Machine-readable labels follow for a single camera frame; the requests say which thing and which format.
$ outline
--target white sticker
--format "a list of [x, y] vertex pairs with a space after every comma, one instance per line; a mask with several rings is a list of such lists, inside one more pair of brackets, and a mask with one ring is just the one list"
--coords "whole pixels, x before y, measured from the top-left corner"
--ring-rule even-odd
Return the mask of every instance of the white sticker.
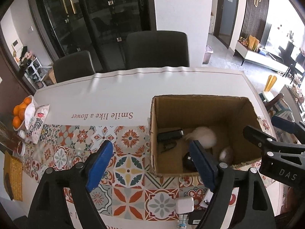
[[193, 225], [197, 225], [197, 224], [199, 224], [199, 222], [200, 222], [200, 219], [194, 219], [193, 220]]

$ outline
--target wood slat panel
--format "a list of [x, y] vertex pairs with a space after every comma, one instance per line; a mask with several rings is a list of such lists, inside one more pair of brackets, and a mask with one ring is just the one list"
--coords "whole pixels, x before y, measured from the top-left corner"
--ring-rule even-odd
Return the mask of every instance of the wood slat panel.
[[254, 0], [246, 1], [246, 10], [240, 36], [247, 38], [249, 35], [261, 41], [266, 25], [269, 0], [261, 0], [255, 7]]

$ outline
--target orange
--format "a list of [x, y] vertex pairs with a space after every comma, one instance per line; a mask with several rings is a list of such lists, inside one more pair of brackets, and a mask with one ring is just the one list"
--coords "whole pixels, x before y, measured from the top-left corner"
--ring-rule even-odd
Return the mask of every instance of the orange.
[[15, 129], [17, 129], [18, 127], [20, 127], [21, 126], [21, 123], [22, 123], [22, 121], [21, 121], [21, 119], [18, 117], [18, 116], [15, 116], [14, 118], [13, 118], [13, 127], [15, 128]]
[[26, 104], [26, 105], [29, 105], [31, 102], [32, 102], [32, 99], [31, 99], [30, 97], [26, 97], [26, 98], [23, 100], [23, 103]]
[[26, 108], [27, 107], [27, 104], [25, 104], [25, 103], [21, 103], [20, 105], [19, 105], [19, 108]]
[[14, 109], [13, 109], [13, 115], [18, 116], [18, 114], [19, 114], [19, 109], [20, 109], [19, 105], [16, 105], [16, 106], [14, 107]]
[[21, 108], [21, 109], [19, 110], [18, 116], [19, 116], [19, 118], [21, 119], [21, 121], [24, 120], [24, 112], [25, 112], [25, 108]]

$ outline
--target silver screw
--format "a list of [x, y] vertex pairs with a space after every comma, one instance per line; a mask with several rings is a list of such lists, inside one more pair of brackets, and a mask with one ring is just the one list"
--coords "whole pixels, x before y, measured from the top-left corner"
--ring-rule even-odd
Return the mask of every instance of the silver screw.
[[51, 173], [53, 172], [53, 168], [52, 168], [52, 167], [47, 168], [47, 169], [45, 170], [45, 172], [46, 172], [47, 174], [51, 174]]
[[76, 169], [80, 169], [80, 168], [83, 168], [83, 162], [78, 162], [75, 164], [75, 168]]
[[221, 163], [219, 164], [219, 166], [220, 166], [221, 168], [223, 168], [223, 169], [225, 169], [225, 168], [228, 167], [228, 165], [227, 165], [226, 163], [223, 163], [223, 162], [221, 162]]
[[250, 171], [252, 172], [252, 173], [257, 173], [257, 169], [256, 168], [254, 168], [254, 167], [252, 167], [252, 168], [250, 168]]

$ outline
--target trash can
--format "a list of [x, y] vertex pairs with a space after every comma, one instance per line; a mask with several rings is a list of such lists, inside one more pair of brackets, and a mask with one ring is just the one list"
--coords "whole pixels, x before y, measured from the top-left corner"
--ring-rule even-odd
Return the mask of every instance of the trash can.
[[208, 64], [209, 63], [209, 59], [210, 59], [212, 53], [213, 53], [213, 49], [210, 46], [207, 45], [205, 47], [205, 54], [204, 54], [204, 57], [203, 57], [202, 64]]

